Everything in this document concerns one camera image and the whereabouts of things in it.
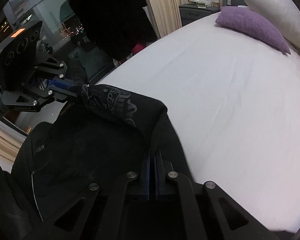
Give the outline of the black pants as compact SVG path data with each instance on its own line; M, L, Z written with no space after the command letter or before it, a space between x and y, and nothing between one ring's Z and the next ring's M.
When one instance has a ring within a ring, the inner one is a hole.
M159 100L109 85L84 86L53 124L23 143L12 178L27 202L27 239L100 238L119 210L127 173L142 176L160 154L191 178L179 138Z

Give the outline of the dark glass window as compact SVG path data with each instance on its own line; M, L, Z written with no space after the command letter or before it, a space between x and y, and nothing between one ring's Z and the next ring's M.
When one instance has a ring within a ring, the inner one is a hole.
M8 0L0 8L0 43L31 21L42 22L41 50L67 54L80 45L83 27L69 0Z

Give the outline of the white bed mattress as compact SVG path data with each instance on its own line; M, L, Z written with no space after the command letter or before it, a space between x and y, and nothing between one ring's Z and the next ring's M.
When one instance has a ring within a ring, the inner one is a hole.
M162 101L196 182L211 180L270 230L300 228L300 52L218 26L153 43L103 83Z

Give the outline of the beige curtain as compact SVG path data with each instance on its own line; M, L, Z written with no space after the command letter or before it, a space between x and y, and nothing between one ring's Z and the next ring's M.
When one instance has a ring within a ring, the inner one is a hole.
M179 6L182 0L149 0L160 37L182 27Z

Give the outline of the dark nightstand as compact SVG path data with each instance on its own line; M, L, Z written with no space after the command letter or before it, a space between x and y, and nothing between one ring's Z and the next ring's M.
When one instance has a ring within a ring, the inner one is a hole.
M186 26L196 20L220 12L219 7L200 8L198 5L182 4L179 6L182 26Z

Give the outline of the purple cushion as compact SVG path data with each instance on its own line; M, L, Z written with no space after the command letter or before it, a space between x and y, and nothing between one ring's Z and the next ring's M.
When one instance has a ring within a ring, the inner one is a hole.
M226 6L220 10L216 24L244 33L282 53L290 54L289 46L281 32L263 16L243 7Z

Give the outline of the large white pillow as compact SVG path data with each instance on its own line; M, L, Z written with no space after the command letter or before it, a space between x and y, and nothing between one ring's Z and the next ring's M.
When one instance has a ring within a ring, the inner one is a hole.
M262 15L285 39L300 49L300 10L292 0L244 0L249 9Z

